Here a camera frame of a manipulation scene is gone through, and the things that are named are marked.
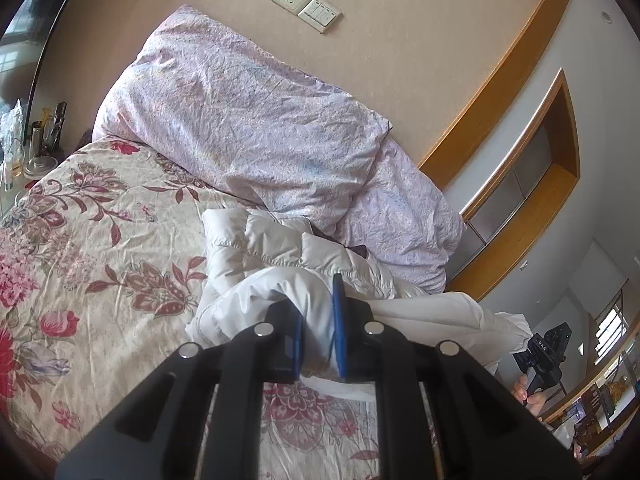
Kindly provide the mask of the person's right hand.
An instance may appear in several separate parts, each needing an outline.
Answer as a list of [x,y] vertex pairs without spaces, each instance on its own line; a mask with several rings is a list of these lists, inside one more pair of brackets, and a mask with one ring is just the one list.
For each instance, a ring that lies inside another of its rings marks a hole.
[[511,391],[512,396],[514,396],[514,398],[518,400],[518,402],[523,404],[529,410],[530,414],[532,414],[536,418],[540,418],[540,414],[547,400],[546,394],[543,391],[528,394],[527,387],[527,376],[522,375],[513,385]]

